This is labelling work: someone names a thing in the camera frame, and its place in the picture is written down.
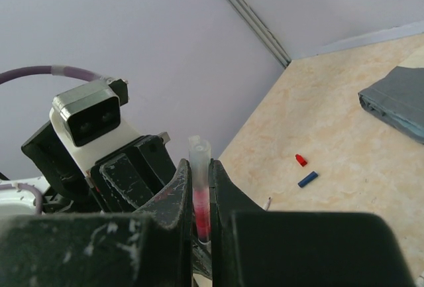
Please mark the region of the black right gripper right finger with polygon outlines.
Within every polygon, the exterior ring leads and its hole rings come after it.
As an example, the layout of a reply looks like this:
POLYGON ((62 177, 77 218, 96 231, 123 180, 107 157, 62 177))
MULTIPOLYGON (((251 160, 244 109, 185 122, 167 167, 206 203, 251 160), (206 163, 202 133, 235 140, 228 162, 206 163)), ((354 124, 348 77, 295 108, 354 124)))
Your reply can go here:
POLYGON ((214 286, 413 286, 393 231, 371 213, 265 211, 209 167, 214 286))

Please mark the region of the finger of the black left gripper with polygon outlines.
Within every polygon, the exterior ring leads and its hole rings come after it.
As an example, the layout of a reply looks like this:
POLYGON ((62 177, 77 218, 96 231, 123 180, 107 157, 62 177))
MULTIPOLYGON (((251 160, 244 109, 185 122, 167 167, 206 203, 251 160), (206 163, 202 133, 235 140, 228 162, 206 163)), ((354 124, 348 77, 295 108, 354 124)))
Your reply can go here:
POLYGON ((133 212, 154 195, 126 154, 100 164, 99 173, 106 187, 103 197, 114 213, 133 212))

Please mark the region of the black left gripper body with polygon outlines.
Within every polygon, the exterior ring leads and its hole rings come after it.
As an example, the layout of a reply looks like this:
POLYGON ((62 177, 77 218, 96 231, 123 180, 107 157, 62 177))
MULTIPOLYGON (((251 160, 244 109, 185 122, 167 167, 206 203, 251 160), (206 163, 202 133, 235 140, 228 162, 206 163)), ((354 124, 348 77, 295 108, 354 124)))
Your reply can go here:
POLYGON ((153 197, 164 188, 176 172, 176 167, 166 150, 170 140, 166 132, 159 135, 143 135, 98 160, 87 176, 79 170, 64 145, 54 132, 52 124, 43 125, 21 147, 49 183, 43 209, 47 213, 76 211, 89 213, 112 212, 103 197, 105 183, 99 173, 99 165, 126 154, 153 197))

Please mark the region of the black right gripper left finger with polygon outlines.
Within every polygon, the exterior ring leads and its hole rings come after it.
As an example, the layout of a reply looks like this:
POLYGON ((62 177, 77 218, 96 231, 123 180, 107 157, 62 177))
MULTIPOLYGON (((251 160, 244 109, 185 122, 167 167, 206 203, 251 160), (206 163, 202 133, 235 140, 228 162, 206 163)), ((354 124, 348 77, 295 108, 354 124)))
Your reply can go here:
POLYGON ((132 213, 1 220, 2 286, 191 286, 191 170, 132 213))

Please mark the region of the clear pen cap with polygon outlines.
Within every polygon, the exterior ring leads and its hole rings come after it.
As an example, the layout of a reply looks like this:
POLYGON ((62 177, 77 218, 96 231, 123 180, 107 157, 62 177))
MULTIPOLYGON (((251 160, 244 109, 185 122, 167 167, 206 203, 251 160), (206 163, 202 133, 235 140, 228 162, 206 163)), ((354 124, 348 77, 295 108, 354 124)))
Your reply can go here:
POLYGON ((200 136, 192 136, 189 143, 189 165, 191 168, 192 187, 194 190, 209 190, 209 164, 211 162, 211 146, 200 136))

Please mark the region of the red clear pen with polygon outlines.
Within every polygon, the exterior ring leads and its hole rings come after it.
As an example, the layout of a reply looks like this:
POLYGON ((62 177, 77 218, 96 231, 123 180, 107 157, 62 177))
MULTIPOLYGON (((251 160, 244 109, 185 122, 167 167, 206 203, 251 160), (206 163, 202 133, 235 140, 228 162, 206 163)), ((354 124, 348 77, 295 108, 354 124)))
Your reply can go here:
POLYGON ((211 240, 211 218, 207 188, 193 191, 193 208, 198 239, 202 243, 208 243, 211 240))

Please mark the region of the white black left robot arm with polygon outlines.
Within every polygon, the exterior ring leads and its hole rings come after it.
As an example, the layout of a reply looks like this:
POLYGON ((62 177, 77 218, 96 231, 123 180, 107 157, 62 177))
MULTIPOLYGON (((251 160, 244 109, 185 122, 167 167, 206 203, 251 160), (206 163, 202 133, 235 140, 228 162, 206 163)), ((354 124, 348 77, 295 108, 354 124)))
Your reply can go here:
MULTIPOLYGON (((78 159, 78 166, 87 168, 82 162, 86 159, 94 163, 96 159, 112 153, 120 146, 130 143, 140 136, 128 123, 123 121, 118 128, 101 138, 77 148, 67 138, 63 128, 59 128, 59 138, 70 147, 71 155, 78 159)), ((41 215, 42 196, 49 189, 48 181, 44 176, 14 181, 1 182, 1 217, 10 215, 41 215)))

